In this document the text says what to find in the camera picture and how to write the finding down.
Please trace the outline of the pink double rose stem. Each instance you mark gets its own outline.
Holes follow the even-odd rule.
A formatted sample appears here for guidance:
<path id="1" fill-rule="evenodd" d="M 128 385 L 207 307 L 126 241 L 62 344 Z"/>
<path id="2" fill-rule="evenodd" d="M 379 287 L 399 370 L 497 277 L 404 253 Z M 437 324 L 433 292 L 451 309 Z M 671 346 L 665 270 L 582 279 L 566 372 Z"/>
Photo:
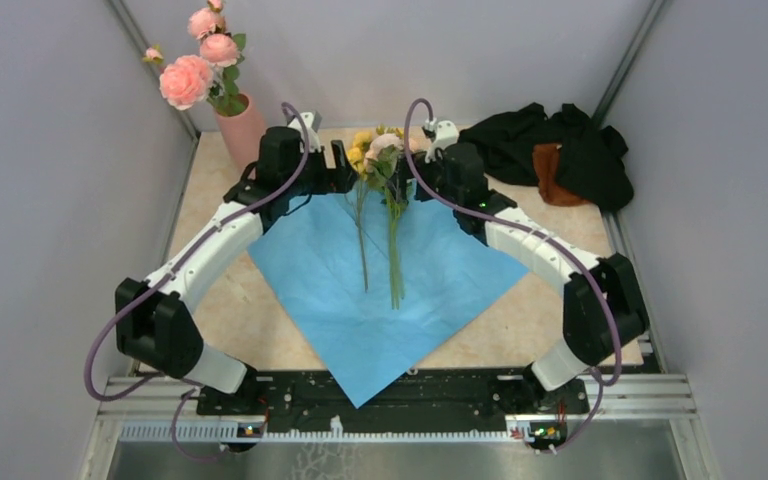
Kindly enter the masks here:
<path id="1" fill-rule="evenodd" d="M 208 82 L 208 103 L 220 116 L 233 117 L 243 113 L 248 106 L 237 85 L 246 35 L 229 31 L 224 6 L 220 0 L 206 1 L 204 7 L 190 15 L 187 32 L 198 42 L 199 55 L 212 72 Z"/>

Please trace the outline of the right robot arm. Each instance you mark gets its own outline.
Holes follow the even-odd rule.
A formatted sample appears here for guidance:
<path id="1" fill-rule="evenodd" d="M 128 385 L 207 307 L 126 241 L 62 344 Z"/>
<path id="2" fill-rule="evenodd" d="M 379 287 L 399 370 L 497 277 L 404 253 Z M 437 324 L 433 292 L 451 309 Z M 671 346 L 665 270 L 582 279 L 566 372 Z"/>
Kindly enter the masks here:
<path id="1" fill-rule="evenodd" d="M 416 199 L 451 208 L 466 234 L 519 261 L 561 298 L 561 337 L 526 368 L 527 406 L 550 411 L 562 398 L 562 386 L 584 373 L 604 387 L 616 384 L 624 345 L 646 328 L 628 258 L 600 257 L 539 225 L 514 199 L 490 188 L 472 146 L 406 152 L 403 161 L 418 187 Z"/>

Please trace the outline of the yellow rose stem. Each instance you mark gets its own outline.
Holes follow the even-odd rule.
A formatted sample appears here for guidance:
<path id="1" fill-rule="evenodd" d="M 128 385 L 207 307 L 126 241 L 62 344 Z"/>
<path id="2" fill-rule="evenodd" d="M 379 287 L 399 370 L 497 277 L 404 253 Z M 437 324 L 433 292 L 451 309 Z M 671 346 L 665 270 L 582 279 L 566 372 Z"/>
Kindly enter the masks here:
<path id="1" fill-rule="evenodd" d="M 354 222 L 357 229 L 358 242 L 359 242 L 363 289 L 365 292 L 367 292 L 369 289 L 369 274 L 368 274 L 368 265 L 367 265 L 367 258 L 366 258 L 366 249 L 365 249 L 363 207 L 365 204 L 367 194 L 369 193 L 368 184 L 366 183 L 366 176 L 367 176 L 366 154 L 368 153 L 371 147 L 372 141 L 373 141 L 373 135 L 370 131 L 362 131 L 360 133 L 357 133 L 353 137 L 352 145 L 347 152 L 347 158 L 349 160 L 349 164 L 356 174 L 356 182 L 353 187 L 353 191 L 355 192 L 353 209 L 354 209 Z"/>

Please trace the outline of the mixed flower bouquet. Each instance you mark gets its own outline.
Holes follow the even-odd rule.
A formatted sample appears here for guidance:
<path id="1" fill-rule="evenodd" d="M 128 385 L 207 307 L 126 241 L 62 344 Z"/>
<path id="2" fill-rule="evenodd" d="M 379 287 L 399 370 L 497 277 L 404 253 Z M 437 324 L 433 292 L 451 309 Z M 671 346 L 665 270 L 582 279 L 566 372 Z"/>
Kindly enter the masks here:
<path id="1" fill-rule="evenodd" d="M 410 138 L 396 127 L 379 125 L 365 143 L 360 163 L 361 179 L 368 191 L 382 196 L 387 219 L 387 259 L 391 308 L 398 310 L 405 299 L 405 282 L 399 250 L 399 227 L 409 205 L 412 186 L 407 176 L 405 152 L 414 153 Z"/>

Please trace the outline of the blue wrapping paper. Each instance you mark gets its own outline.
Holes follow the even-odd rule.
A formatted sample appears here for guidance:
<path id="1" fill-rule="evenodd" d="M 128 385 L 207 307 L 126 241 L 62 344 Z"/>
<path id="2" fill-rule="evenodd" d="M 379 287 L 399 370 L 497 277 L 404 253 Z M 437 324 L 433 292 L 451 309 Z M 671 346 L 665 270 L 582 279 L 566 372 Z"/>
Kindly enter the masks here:
<path id="1" fill-rule="evenodd" d="M 371 400 L 526 275 L 464 233 L 437 201 L 413 202 L 397 229 L 404 297 L 391 300 L 388 217 L 369 195 L 363 219 L 343 194 L 293 203 L 249 249 L 289 317 L 355 407 Z"/>

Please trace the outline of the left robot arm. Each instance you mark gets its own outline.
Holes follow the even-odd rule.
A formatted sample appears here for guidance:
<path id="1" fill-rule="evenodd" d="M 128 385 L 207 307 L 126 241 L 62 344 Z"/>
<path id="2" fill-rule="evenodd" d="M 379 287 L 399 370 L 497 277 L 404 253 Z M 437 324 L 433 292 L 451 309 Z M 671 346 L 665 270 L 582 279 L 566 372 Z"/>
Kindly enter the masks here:
<path id="1" fill-rule="evenodd" d="M 199 233 L 145 279 L 127 278 L 117 287 L 118 351 L 168 377 L 220 392 L 237 414 L 252 411 L 260 399 L 255 369 L 209 346 L 193 314 L 228 267 L 290 214 L 292 199 L 351 189 L 357 173 L 343 142 L 331 141 L 328 150 L 333 167 L 311 128 L 268 128 L 257 161 L 223 195 Z"/>

